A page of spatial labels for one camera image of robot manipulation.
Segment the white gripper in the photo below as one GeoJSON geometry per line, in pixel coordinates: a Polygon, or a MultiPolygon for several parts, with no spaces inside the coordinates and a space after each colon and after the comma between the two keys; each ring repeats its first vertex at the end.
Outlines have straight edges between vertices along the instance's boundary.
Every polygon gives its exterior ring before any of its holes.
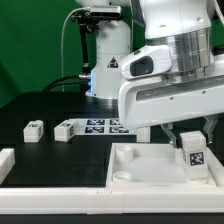
{"type": "Polygon", "coordinates": [[[168,46],[144,46],[123,58],[119,65],[125,82],[118,95],[121,125],[127,129],[161,125],[176,148],[171,122],[205,116],[204,132],[212,143],[218,116],[224,112],[224,54],[214,58],[205,76],[170,84],[165,73],[172,66],[168,46]]]}

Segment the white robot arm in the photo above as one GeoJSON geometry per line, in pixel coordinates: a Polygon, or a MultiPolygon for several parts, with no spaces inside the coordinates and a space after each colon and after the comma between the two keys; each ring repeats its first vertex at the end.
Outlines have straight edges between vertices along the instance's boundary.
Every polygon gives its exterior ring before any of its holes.
{"type": "Polygon", "coordinates": [[[121,125],[171,124],[203,117],[211,134],[224,112],[224,54],[210,46],[217,0],[76,0],[81,25],[96,32],[97,63],[87,95],[116,100],[121,125]]]}

